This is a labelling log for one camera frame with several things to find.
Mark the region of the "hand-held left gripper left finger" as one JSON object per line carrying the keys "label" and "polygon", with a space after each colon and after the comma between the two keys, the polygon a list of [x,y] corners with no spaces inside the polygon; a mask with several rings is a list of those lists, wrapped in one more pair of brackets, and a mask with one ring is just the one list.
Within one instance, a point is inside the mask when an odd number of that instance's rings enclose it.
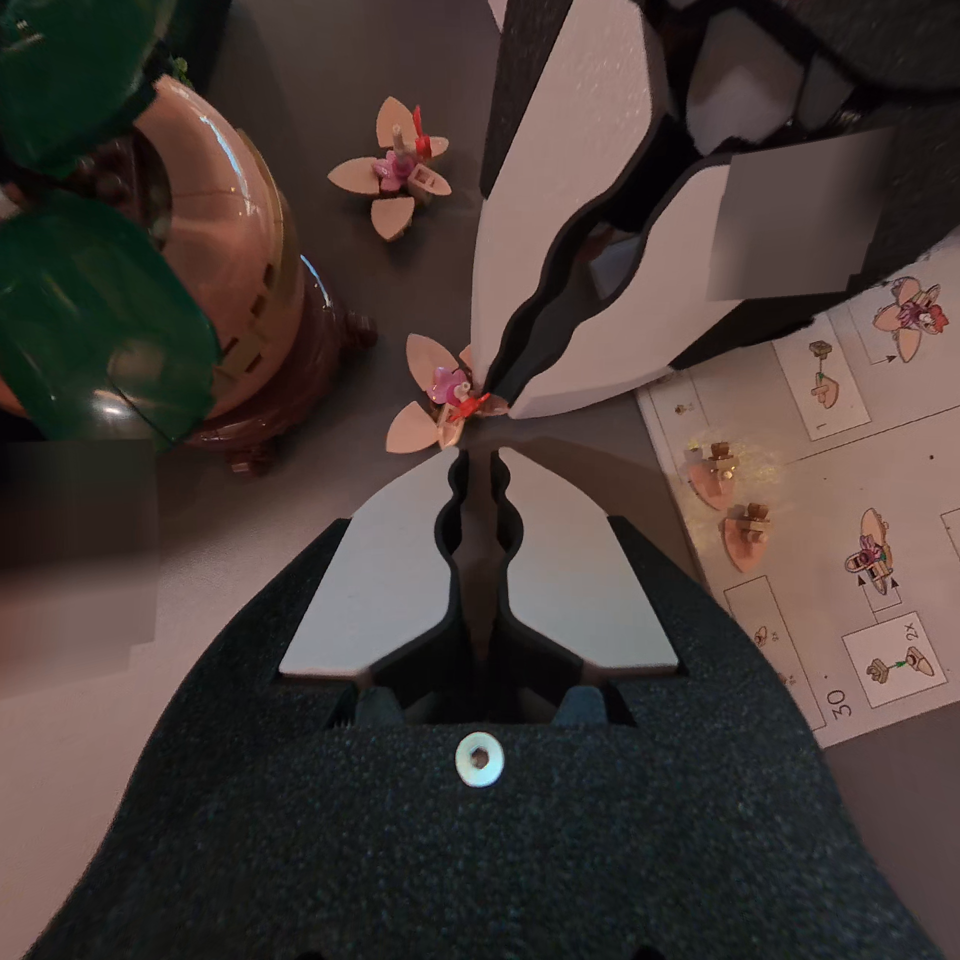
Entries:
{"label": "hand-held left gripper left finger", "polygon": [[279,664],[297,680],[448,690],[470,676],[454,554],[470,456],[451,447],[355,511]]}

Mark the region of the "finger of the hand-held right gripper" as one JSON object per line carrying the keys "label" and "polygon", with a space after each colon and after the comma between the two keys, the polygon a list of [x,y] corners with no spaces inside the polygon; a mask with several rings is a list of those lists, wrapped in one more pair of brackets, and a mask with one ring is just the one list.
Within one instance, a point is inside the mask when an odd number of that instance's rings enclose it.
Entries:
{"label": "finger of the hand-held right gripper", "polygon": [[510,403],[513,420],[575,411],[661,377],[742,303],[710,298],[714,234],[734,157],[695,163],[657,204],[631,275],[523,387]]}
{"label": "finger of the hand-held right gripper", "polygon": [[546,295],[576,219],[599,210],[671,115],[663,44],[641,7],[572,2],[482,208],[471,359],[494,373],[510,321]]}

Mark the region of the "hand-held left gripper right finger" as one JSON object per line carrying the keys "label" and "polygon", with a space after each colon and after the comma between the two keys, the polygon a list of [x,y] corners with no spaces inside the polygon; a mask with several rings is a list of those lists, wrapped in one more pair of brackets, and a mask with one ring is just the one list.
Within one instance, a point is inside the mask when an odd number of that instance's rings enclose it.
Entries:
{"label": "hand-held left gripper right finger", "polygon": [[514,685],[674,674],[678,655],[606,510],[510,447],[491,454],[490,484],[504,553],[491,669]]}

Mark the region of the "pink brick flower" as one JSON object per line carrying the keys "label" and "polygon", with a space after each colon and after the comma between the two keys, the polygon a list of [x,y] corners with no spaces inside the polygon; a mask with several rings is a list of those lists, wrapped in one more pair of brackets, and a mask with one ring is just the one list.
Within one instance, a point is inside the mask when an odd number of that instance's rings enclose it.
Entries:
{"label": "pink brick flower", "polygon": [[426,132],[419,106],[409,109],[392,96],[381,103],[375,128],[380,155],[346,160],[327,178],[345,193],[368,198],[374,231],[392,243],[406,233],[418,209],[451,196],[450,183],[433,168],[450,142]]}
{"label": "pink brick flower", "polygon": [[414,401],[392,420],[385,439],[391,454],[411,454],[437,447],[456,447],[468,422],[505,416],[508,402],[474,381],[472,349],[454,357],[439,342],[409,334],[405,354],[412,378],[427,405]]}

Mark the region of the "pink petal brick piece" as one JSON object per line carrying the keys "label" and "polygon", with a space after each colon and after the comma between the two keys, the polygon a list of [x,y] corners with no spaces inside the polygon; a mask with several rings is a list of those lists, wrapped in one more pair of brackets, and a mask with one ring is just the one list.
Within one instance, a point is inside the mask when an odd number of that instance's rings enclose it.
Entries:
{"label": "pink petal brick piece", "polygon": [[743,574],[754,571],[769,546],[773,529],[770,507],[750,502],[737,515],[723,521],[722,537],[726,556]]}
{"label": "pink petal brick piece", "polygon": [[726,440],[712,443],[709,450],[691,446],[683,451],[684,476],[702,503],[718,512],[733,506],[740,473],[740,458]]}

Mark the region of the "white instruction booklet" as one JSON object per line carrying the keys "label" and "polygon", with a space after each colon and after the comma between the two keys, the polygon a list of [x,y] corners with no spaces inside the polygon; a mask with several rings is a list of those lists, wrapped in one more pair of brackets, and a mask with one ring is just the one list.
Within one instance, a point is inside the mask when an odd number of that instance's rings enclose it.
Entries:
{"label": "white instruction booklet", "polygon": [[[791,336],[635,393],[702,579],[822,748],[958,702],[959,238]],[[732,506],[685,450],[727,441]],[[770,507],[740,573],[723,522]]]}

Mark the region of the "brick potted plant model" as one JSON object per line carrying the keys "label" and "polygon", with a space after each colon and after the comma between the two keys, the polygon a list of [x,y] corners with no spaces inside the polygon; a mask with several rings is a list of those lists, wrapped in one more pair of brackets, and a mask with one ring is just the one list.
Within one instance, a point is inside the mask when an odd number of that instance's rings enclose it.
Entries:
{"label": "brick potted plant model", "polygon": [[2,438],[266,473],[378,339],[205,97],[232,3],[2,2]]}

